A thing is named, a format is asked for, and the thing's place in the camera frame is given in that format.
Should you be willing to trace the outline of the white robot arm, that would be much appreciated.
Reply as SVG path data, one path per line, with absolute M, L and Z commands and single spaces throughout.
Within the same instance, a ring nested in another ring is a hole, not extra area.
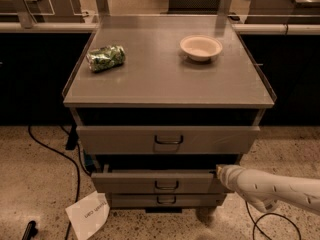
M 262 213 L 282 201 L 320 215 L 320 180 L 279 176 L 238 165 L 218 165 L 217 178 Z

